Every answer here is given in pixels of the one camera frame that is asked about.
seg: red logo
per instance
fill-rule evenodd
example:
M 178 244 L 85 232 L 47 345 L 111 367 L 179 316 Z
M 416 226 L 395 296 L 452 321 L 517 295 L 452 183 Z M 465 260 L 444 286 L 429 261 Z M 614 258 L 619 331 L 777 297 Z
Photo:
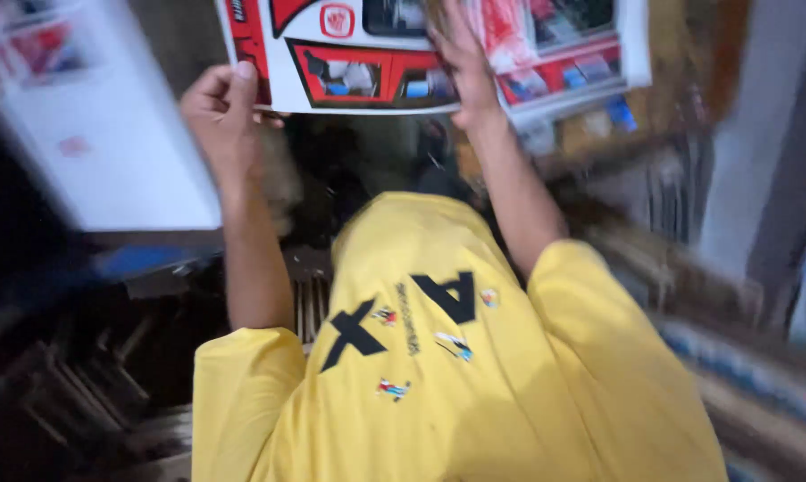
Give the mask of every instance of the red logo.
M 355 30 L 355 12 L 346 4 L 325 4 L 320 10 L 320 28 L 327 37 L 352 37 L 352 32 Z

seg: t-shirt sleeve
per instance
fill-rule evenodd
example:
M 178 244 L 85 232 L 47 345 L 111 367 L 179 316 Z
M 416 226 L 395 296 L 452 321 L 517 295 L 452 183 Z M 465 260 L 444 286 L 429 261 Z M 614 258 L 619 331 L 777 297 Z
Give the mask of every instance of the t-shirt sleeve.
M 241 328 L 198 348 L 192 480 L 249 480 L 304 370 L 301 342 L 284 328 Z
M 652 466 L 697 476 L 686 479 L 723 479 L 721 450 L 693 378 L 596 251 L 571 240 L 549 246 L 528 296 L 615 479 L 642 479 L 638 470 Z

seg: sticker sheet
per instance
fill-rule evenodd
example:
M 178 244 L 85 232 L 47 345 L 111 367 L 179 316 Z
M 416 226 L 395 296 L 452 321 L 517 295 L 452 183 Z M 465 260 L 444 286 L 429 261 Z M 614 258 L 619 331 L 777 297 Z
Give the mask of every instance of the sticker sheet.
M 259 108 L 451 112 L 453 84 L 420 0 L 216 0 Z M 555 114 L 650 83 L 645 0 L 463 0 L 511 116 Z

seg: hand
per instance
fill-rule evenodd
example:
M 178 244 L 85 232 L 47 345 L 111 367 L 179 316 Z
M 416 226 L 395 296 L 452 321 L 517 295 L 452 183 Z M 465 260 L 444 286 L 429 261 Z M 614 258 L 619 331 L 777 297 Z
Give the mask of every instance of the hand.
M 459 92 L 460 109 L 451 117 L 453 123 L 468 131 L 493 117 L 504 118 L 494 74 L 459 0 L 442 0 L 442 4 L 450 32 L 443 35 L 430 25 L 429 34 L 439 55 L 450 66 Z
M 250 62 L 210 67 L 180 102 L 183 116 L 206 154 L 222 196 L 262 176 L 259 132 L 264 117 L 254 112 L 257 71 Z M 273 127 L 284 121 L 272 119 Z

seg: man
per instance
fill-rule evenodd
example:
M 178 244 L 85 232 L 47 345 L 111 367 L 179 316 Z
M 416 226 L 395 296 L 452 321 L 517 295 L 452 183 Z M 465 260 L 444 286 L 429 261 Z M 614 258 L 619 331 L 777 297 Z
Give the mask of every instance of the man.
M 220 190 L 234 331 L 196 355 L 192 479 L 725 480 L 691 376 L 567 239 L 476 38 L 455 0 L 445 9 L 451 38 L 430 34 L 461 97 L 453 120 L 527 290 L 467 205 L 386 193 L 334 245 L 331 315 L 306 361 L 258 188 L 256 72 L 211 69 L 183 112 Z

